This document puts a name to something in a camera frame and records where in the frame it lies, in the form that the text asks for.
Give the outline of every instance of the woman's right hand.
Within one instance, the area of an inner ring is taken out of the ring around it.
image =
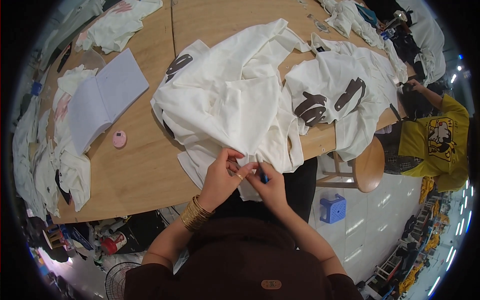
[[[278,173],[270,164],[262,162],[260,165],[268,177],[268,182],[260,181],[258,170],[256,174],[250,173],[247,175],[248,182],[257,190],[265,206],[272,212],[288,207],[283,175]]]
[[[412,85],[412,90],[418,91],[419,93],[422,93],[423,90],[426,89],[425,86],[421,85],[421,83],[419,83],[419,82],[418,82],[417,80],[415,80],[415,79],[409,80],[409,81],[407,81],[407,83]]]

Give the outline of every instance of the wooden stool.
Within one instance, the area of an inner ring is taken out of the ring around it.
[[[57,229],[54,230],[52,233],[48,233],[49,230],[52,230],[54,228],[57,228]],[[47,244],[50,247],[50,249],[62,247],[65,245],[65,241],[60,240],[62,238],[62,234],[60,232],[60,227],[57,224],[52,224],[42,231],[43,231],[43,236],[45,237],[45,240],[47,241]]]
[[[375,136],[370,145],[357,158],[350,161],[352,173],[340,172],[339,163],[342,160],[337,152],[333,152],[335,172],[324,172],[327,176],[317,180],[316,186],[359,189],[360,192],[371,192],[378,186],[384,175],[384,157],[382,144]],[[326,182],[337,177],[352,177],[353,182]]]

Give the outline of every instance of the notebook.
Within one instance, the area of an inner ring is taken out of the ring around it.
[[[95,77],[82,81],[68,103],[73,145],[81,155],[148,89],[129,48],[117,55]]]

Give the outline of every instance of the fan grille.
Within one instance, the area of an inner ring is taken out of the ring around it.
[[[125,274],[128,270],[138,266],[140,266],[138,263],[125,262],[117,264],[110,269],[107,273],[107,278],[105,278],[105,292],[109,300],[123,300]]]

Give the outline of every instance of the scissors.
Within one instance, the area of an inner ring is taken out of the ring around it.
[[[260,175],[260,181],[263,183],[267,183],[268,182],[267,174],[265,174],[264,170],[262,169],[262,166],[260,166],[260,163],[263,162],[263,159],[258,154],[256,154],[255,157],[257,158],[257,161],[258,161],[257,172],[259,172],[258,174]]]

